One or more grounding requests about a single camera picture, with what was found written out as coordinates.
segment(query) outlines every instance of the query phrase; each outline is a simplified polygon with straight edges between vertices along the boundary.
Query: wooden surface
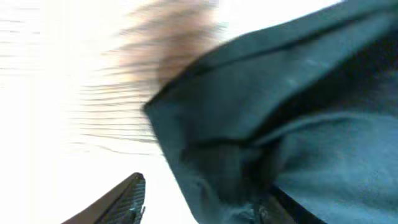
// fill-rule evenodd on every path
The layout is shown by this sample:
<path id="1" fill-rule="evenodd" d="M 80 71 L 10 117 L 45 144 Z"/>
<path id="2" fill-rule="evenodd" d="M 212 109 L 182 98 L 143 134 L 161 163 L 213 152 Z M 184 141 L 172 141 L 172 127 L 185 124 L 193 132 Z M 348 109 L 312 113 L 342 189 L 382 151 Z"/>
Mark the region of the wooden surface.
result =
<path id="1" fill-rule="evenodd" d="M 143 103 L 216 46 L 335 2 L 0 0 L 8 223 L 60 223 L 133 172 L 147 179 L 143 223 L 194 223 Z"/>

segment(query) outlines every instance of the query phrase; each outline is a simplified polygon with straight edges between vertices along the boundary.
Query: fabric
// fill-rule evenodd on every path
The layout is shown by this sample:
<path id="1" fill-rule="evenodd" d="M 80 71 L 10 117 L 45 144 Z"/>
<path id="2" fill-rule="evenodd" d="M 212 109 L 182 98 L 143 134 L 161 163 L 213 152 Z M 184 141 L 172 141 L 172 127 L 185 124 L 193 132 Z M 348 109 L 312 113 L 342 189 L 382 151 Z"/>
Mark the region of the fabric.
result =
<path id="1" fill-rule="evenodd" d="M 346 1 L 206 54 L 144 108 L 199 223 L 273 185 L 326 223 L 398 223 L 398 1 Z"/>

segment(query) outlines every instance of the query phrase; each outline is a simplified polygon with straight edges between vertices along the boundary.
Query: teal cloth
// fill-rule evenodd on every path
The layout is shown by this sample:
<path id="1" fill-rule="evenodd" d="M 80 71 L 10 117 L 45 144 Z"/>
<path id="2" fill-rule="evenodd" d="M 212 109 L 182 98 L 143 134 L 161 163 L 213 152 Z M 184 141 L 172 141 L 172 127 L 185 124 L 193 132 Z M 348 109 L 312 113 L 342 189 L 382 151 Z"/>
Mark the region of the teal cloth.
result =
<path id="1" fill-rule="evenodd" d="M 327 223 L 398 223 L 398 1 L 346 1 L 204 55 L 144 108 L 199 223 L 275 184 Z"/>

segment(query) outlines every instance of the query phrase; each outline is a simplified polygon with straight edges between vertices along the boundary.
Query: wrinkled fabric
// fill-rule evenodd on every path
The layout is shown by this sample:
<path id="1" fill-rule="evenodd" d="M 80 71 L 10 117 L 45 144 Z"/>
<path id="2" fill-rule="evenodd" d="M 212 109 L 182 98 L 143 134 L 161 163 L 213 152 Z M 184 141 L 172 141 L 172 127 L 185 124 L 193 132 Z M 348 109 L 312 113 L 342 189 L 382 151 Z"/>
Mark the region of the wrinkled fabric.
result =
<path id="1" fill-rule="evenodd" d="M 144 110 L 199 223 L 273 185 L 326 223 L 398 223 L 398 2 L 346 1 L 204 55 Z"/>

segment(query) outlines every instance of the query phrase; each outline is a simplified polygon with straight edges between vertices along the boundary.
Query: garment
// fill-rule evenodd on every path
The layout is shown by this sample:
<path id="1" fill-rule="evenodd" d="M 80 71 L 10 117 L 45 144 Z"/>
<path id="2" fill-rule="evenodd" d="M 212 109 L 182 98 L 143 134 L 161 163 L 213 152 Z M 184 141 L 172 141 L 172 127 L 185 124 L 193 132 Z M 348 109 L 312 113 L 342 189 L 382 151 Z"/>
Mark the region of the garment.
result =
<path id="1" fill-rule="evenodd" d="M 275 188 L 326 223 L 398 223 L 396 0 L 244 35 L 144 110 L 199 223 L 256 223 Z"/>

